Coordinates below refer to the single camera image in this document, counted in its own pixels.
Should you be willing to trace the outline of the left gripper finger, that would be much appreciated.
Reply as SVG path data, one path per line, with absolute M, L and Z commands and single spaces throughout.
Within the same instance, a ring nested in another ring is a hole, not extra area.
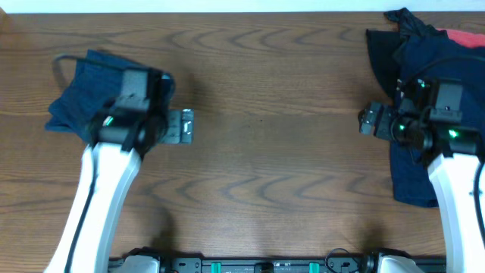
M 194 110 L 182 110 L 181 139 L 182 144 L 191 144 L 193 139 Z
M 167 113 L 167 129 L 161 138 L 161 144 L 181 144 L 182 111 L 170 110 Z

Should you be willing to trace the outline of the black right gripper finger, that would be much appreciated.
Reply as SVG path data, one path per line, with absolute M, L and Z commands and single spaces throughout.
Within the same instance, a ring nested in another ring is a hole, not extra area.
M 379 102 L 369 102 L 367 106 L 358 113 L 358 120 L 362 124 L 374 124 L 377 121 L 383 105 Z
M 358 121 L 359 121 L 359 133 L 370 135 L 372 128 L 374 126 L 373 115 L 360 113 L 358 116 Z

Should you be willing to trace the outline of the dark blue denim shorts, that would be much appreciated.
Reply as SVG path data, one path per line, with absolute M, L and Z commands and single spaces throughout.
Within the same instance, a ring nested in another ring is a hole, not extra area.
M 114 108 L 114 100 L 120 94 L 123 73 L 127 69 L 148 70 L 148 67 L 105 52 L 89 50 L 86 56 L 63 55 L 54 60 L 75 61 L 75 73 L 61 96 L 49 107 L 51 115 L 45 124 L 47 131 L 74 133 L 84 142 L 116 143 L 128 149 L 136 147 L 142 122 L 148 113 L 136 113 Z M 175 82 L 171 74 L 162 71 L 162 86 L 166 102 L 163 109 L 170 111 Z

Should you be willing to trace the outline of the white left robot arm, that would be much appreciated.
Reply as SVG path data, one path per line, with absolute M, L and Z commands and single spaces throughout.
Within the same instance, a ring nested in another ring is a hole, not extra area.
M 120 213 L 144 155 L 157 144 L 190 144 L 192 109 L 98 113 L 80 180 L 47 272 L 107 272 Z

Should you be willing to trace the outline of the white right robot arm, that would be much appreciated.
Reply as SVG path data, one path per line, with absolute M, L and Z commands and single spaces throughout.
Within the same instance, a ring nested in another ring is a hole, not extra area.
M 360 133 L 417 149 L 435 192 L 446 245 L 447 272 L 484 267 L 484 143 L 480 131 L 460 125 L 457 107 L 399 109 L 371 102 L 359 112 Z

